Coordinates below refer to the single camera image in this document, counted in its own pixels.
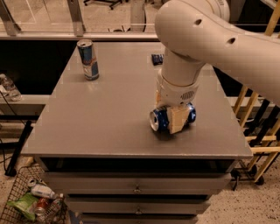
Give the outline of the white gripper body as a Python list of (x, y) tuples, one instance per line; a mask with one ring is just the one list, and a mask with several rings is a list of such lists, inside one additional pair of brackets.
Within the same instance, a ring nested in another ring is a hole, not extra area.
[(170, 82), (164, 77), (164, 69), (160, 69), (157, 75), (157, 90), (161, 94), (162, 106), (178, 106), (191, 102), (199, 87), (200, 70), (192, 72), (193, 77), (190, 84), (181, 85), (178, 80)]

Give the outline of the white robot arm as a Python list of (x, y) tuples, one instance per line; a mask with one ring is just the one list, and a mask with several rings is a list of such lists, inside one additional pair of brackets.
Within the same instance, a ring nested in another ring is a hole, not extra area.
[(164, 45), (157, 76), (155, 131), (180, 132), (191, 121), (190, 102), (205, 64), (280, 105), (280, 41), (228, 22), (223, 0), (170, 0), (157, 12), (155, 31)]

